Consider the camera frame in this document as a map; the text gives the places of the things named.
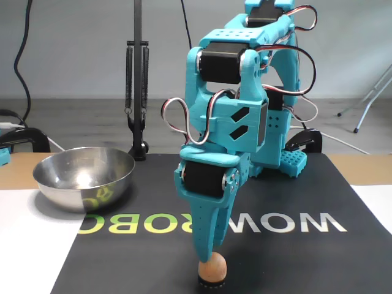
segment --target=stainless steel bowl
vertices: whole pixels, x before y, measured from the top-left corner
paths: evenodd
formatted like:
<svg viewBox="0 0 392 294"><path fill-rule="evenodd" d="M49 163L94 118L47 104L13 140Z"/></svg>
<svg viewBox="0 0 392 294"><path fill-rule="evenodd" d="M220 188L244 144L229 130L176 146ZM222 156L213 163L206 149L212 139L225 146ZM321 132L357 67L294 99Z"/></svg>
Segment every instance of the stainless steel bowl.
<svg viewBox="0 0 392 294"><path fill-rule="evenodd" d="M133 157L124 151L83 147L44 159L32 174L55 205L87 213L115 202L128 188L134 167Z"/></svg>

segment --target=black mat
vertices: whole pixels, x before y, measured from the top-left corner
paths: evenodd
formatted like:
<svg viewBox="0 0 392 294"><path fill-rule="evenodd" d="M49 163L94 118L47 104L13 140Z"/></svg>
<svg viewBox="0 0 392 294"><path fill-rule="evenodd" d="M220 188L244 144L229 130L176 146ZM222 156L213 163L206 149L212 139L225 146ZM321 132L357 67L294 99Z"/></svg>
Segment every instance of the black mat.
<svg viewBox="0 0 392 294"><path fill-rule="evenodd" d="M268 171L240 189L233 222L238 225L239 214L248 213L261 232L255 233L247 221L242 233L229 227L217 250L227 261L226 283L218 290L201 288L192 237L182 229L187 220L181 214L189 213L189 207L177 197L173 182L178 162L175 155L152 154L137 164L132 190L121 205L97 213L104 216L104 226L77 236L52 294L392 293L392 236L323 154L311 154L298 179ZM178 220L172 232L145 229L148 216L163 213ZM295 228L271 232L260 222L268 213L291 217ZM318 223L320 213L328 213L346 232L329 221L328 232L309 222L309 232L302 232L301 213ZM109 232L110 219L117 214L139 214L137 232ZM95 223L86 219L82 229ZM287 227L281 217L271 217L269 223ZM153 222L158 229L168 225L165 218Z"/></svg>

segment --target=metal spring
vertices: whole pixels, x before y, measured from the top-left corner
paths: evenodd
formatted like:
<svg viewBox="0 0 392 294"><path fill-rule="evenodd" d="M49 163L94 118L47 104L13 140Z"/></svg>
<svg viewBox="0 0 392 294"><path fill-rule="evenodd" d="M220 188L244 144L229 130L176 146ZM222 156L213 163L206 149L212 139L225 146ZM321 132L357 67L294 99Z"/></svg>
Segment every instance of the metal spring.
<svg viewBox="0 0 392 294"><path fill-rule="evenodd" d="M147 109L149 48L143 47L143 75L141 77L141 107Z"/></svg>
<svg viewBox="0 0 392 294"><path fill-rule="evenodd" d="M127 61L126 61L126 89L125 89L125 112L131 113L132 109L132 61L133 61L133 48L127 48Z"/></svg>

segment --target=brown egg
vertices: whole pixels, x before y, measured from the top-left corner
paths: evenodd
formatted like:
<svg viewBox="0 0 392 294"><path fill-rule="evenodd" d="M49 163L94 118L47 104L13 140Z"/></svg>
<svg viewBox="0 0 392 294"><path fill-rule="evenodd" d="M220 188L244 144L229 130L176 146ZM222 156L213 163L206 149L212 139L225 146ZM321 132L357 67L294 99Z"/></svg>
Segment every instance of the brown egg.
<svg viewBox="0 0 392 294"><path fill-rule="evenodd" d="M211 258L206 262L198 263L199 277L208 283L222 283L226 278L226 260L221 254L213 252Z"/></svg>

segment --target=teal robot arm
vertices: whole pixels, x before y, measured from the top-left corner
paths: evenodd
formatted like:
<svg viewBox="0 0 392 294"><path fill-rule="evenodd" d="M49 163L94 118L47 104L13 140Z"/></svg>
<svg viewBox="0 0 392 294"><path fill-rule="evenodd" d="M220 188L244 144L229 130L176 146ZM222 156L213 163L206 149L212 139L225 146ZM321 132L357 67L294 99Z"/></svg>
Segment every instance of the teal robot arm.
<svg viewBox="0 0 392 294"><path fill-rule="evenodd" d="M289 109L301 94L298 52L291 50L296 26L287 13L293 9L294 0L247 0L245 13L211 31L187 56L182 104L200 138L169 126L187 138L175 186L190 204L194 248L203 263L224 241L236 194L249 177L263 168L297 177L306 166L305 153L285 150ZM269 66L282 88L262 84ZM239 88L211 92L208 82Z"/></svg>

